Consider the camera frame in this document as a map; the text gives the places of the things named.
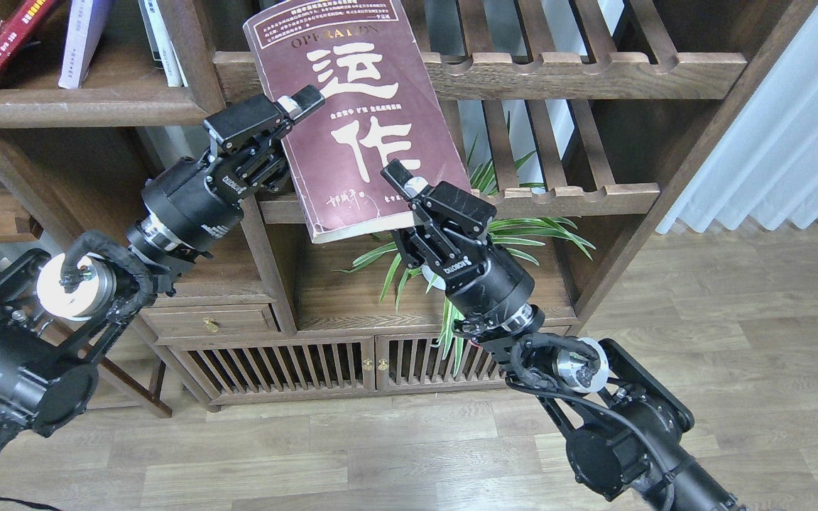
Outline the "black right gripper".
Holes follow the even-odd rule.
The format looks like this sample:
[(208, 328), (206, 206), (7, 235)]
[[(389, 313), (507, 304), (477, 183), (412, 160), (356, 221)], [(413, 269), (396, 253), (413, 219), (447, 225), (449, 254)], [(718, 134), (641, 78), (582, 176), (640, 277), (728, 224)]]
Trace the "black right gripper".
[(487, 235), (496, 207), (454, 185), (435, 187), (413, 177), (399, 159), (381, 170), (397, 201), (389, 214), (410, 209), (421, 224), (393, 231), (397, 249), (409, 268), (426, 265), (444, 279), (445, 297), (464, 319), (455, 334), (533, 334), (537, 307), (529, 304), (532, 276)]

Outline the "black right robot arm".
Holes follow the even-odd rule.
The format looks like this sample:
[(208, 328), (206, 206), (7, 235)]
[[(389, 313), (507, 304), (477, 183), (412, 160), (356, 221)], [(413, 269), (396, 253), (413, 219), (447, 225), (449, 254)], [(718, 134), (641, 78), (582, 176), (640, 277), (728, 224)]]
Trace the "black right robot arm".
[(413, 225), (395, 232), (406, 264), (444, 280), (463, 316), (452, 332), (490, 353), (510, 388), (537, 398), (578, 483), (607, 500), (633, 489), (656, 510), (741, 509), (681, 446), (692, 413), (623, 347), (542, 332), (532, 276), (487, 232), (496, 208), (450, 183), (432, 187), (398, 160), (382, 175), (413, 211)]

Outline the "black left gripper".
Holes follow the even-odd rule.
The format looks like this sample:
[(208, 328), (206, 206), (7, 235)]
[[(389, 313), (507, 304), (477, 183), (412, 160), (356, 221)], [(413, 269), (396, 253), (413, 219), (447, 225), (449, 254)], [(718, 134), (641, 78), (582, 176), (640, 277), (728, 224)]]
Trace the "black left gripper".
[(257, 94), (208, 116), (202, 125), (211, 143), (204, 155), (180, 160), (146, 185), (141, 250), (206, 253), (240, 223), (246, 198), (286, 187), (280, 140), (325, 101), (309, 84), (277, 101)]

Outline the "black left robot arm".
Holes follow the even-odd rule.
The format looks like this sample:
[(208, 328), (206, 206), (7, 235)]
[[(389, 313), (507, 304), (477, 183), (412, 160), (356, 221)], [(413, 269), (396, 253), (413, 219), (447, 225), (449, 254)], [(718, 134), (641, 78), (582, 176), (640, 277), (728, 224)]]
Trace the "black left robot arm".
[(84, 413), (105, 353), (241, 222), (242, 201), (279, 187), (280, 140), (324, 103), (306, 85), (212, 114), (207, 151), (143, 189), (147, 216), (128, 229), (127, 246), (91, 230), (64, 253), (33, 249), (0, 272), (0, 453), (23, 431), (50, 436)]

